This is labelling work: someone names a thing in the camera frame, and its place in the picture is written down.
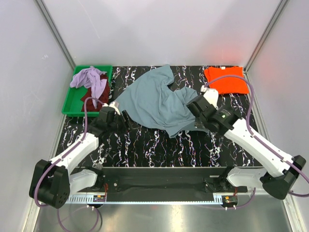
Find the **grey blue t shirt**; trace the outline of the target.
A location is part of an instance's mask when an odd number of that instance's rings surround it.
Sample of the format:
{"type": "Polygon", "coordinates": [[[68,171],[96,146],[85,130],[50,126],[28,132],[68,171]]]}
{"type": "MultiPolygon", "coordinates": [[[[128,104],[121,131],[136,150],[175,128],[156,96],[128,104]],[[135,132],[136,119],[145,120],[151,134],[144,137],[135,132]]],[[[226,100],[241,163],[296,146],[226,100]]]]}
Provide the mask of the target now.
{"type": "Polygon", "coordinates": [[[187,104],[198,96],[197,91],[183,87],[172,91],[174,75],[169,65],[150,70],[137,78],[116,99],[119,111],[150,129],[164,130],[170,138],[181,131],[209,132],[195,126],[195,117],[187,104]]]}

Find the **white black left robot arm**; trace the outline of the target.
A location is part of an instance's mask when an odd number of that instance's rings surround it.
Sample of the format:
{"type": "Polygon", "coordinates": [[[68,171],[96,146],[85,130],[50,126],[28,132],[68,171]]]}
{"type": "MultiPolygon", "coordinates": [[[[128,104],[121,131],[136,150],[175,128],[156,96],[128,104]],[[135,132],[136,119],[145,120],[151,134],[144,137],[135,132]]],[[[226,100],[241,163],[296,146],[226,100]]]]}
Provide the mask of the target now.
{"type": "Polygon", "coordinates": [[[77,165],[102,143],[106,134],[121,133],[132,129],[127,111],[104,106],[98,117],[86,121],[81,137],[64,152],[50,160],[40,160],[34,167],[29,196],[38,207],[61,208],[71,193],[90,187],[100,191],[104,179],[95,171],[85,170],[73,174],[77,165]]]}

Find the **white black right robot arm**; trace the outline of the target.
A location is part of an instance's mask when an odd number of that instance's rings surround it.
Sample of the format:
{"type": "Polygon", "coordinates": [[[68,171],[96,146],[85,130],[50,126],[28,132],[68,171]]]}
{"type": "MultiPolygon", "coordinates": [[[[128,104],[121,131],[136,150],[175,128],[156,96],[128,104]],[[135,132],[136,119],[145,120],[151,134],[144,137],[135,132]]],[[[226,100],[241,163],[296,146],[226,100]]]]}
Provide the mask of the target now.
{"type": "Polygon", "coordinates": [[[263,188],[276,199],[286,198],[306,164],[302,156],[293,157],[278,149],[230,106],[216,109],[199,95],[187,107],[206,129],[238,144],[262,165],[259,169],[228,168],[219,179],[223,191],[235,187],[263,188]]]}

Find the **dark red t shirt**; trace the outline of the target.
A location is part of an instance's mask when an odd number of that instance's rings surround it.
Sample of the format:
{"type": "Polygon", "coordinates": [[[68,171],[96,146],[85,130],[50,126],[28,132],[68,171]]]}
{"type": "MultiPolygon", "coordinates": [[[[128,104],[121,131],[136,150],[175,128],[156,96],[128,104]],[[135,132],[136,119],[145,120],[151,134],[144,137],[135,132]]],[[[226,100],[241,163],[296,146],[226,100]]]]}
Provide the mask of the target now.
{"type": "Polygon", "coordinates": [[[86,104],[83,104],[82,106],[82,112],[84,112],[84,106],[86,105],[86,110],[87,112],[99,112],[100,109],[102,108],[102,105],[104,103],[109,102],[109,94],[110,94],[110,85],[108,81],[108,77],[106,74],[101,74],[100,75],[100,80],[103,80],[103,87],[104,90],[102,94],[98,97],[94,97],[98,99],[99,101],[96,101],[94,99],[89,99],[86,104]]]}

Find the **folded orange t shirt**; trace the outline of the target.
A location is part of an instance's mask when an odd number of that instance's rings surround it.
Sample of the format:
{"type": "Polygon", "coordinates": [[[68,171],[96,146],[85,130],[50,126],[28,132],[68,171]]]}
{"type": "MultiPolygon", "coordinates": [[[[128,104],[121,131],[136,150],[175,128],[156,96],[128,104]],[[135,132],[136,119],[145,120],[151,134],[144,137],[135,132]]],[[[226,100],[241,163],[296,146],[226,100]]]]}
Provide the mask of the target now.
{"type": "Polygon", "coordinates": [[[237,75],[243,78],[242,67],[233,66],[229,68],[225,67],[225,69],[208,67],[204,70],[204,74],[208,83],[221,76],[228,76],[209,84],[210,88],[216,89],[219,94],[249,94],[246,82],[232,77],[232,75],[237,75]]]}

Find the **lilac t shirt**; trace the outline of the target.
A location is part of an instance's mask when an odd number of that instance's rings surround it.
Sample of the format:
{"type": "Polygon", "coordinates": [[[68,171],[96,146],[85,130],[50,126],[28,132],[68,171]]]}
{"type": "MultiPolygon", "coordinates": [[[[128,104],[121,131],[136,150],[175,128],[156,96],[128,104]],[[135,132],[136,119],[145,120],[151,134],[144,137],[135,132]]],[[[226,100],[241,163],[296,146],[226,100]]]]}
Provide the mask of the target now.
{"type": "Polygon", "coordinates": [[[100,80],[101,74],[107,74],[106,72],[100,71],[99,69],[90,66],[89,68],[80,70],[73,76],[70,83],[71,88],[85,87],[87,93],[81,98],[83,102],[88,97],[100,96],[104,90],[103,80],[100,80]]]}

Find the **right corner frame post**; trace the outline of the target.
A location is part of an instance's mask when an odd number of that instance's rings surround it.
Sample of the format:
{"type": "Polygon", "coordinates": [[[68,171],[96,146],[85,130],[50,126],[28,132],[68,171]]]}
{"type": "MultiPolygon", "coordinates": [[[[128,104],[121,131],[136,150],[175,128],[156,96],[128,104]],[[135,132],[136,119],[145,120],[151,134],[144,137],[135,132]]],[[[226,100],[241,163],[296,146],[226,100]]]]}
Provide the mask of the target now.
{"type": "Polygon", "coordinates": [[[282,15],[283,11],[285,10],[286,6],[288,5],[289,0],[280,0],[279,4],[277,5],[270,21],[268,22],[265,30],[263,31],[257,45],[255,46],[253,53],[251,54],[248,62],[244,66],[244,71],[247,73],[251,66],[253,65],[254,61],[256,60],[259,52],[261,51],[263,45],[267,41],[269,35],[271,34],[272,30],[274,29],[276,23],[278,22],[280,16],[282,15]]]}

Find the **corner frame post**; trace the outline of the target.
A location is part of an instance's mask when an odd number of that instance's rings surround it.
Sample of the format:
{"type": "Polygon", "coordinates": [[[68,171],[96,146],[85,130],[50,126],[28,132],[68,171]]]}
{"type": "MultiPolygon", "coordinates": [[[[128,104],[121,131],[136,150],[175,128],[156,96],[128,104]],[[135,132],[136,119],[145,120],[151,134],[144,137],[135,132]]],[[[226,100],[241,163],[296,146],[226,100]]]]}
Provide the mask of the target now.
{"type": "Polygon", "coordinates": [[[272,30],[274,29],[276,23],[278,22],[280,16],[282,15],[283,11],[285,10],[286,6],[288,5],[289,0],[280,0],[279,4],[277,5],[270,21],[268,22],[265,30],[263,31],[257,45],[255,46],[253,53],[251,54],[248,62],[244,66],[244,71],[247,73],[251,66],[253,65],[254,61],[256,60],[259,52],[261,51],[263,45],[267,41],[269,35],[271,34],[272,30]]]}
{"type": "Polygon", "coordinates": [[[60,35],[59,30],[57,29],[57,26],[54,22],[54,20],[52,19],[51,14],[49,13],[45,3],[43,0],[34,0],[34,2],[36,3],[40,13],[42,14],[45,22],[48,25],[49,30],[51,31],[54,39],[56,40],[60,50],[62,51],[66,61],[68,62],[69,66],[71,67],[72,70],[75,69],[76,64],[62,38],[62,36],[60,35]]]}

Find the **left corner frame post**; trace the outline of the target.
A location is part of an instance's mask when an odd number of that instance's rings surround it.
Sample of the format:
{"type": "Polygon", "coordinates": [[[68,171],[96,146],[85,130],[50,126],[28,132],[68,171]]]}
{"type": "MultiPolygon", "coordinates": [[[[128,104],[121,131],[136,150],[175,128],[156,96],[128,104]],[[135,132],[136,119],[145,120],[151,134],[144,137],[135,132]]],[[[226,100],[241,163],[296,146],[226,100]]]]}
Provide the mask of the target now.
{"type": "Polygon", "coordinates": [[[54,20],[52,19],[51,14],[49,13],[45,3],[43,0],[34,0],[34,2],[36,3],[40,13],[42,14],[45,22],[48,25],[49,30],[51,31],[54,39],[56,40],[60,50],[62,51],[66,61],[68,62],[69,66],[71,67],[72,70],[75,69],[76,64],[62,38],[62,36],[60,35],[59,30],[57,29],[57,26],[54,22],[54,20]]]}

